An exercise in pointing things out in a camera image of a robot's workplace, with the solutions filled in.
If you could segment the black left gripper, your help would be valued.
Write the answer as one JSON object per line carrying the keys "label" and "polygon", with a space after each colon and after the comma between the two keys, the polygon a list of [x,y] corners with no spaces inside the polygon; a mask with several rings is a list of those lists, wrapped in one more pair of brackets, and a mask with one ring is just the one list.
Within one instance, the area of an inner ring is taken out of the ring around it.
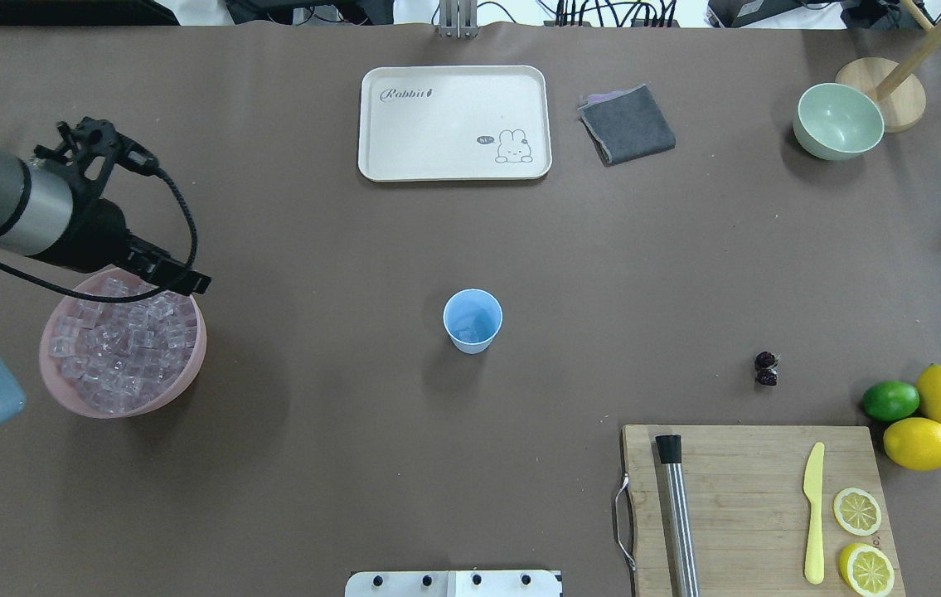
{"label": "black left gripper", "polygon": [[115,166],[151,177],[159,169],[156,156],[108,120],[83,118],[76,126],[60,121],[57,131],[56,148],[37,146],[34,153],[71,193],[72,212],[57,241],[34,260],[81,273],[113,265],[175,294],[204,294],[210,276],[130,233],[121,208],[103,197]]}

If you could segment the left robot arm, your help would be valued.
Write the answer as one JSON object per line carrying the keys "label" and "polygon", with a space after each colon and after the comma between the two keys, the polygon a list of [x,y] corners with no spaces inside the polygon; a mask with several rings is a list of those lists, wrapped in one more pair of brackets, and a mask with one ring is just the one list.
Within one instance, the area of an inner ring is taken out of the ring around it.
{"label": "left robot arm", "polygon": [[[117,267],[152,285],[152,294],[204,294],[211,279],[195,261],[200,235],[181,189],[143,144],[105,119],[57,125],[55,148],[35,147],[36,162],[0,149],[0,250],[79,273]],[[135,235],[124,212],[104,197],[115,167],[156,177],[185,219],[188,256]],[[0,358],[0,425],[23,411],[26,393]]]}

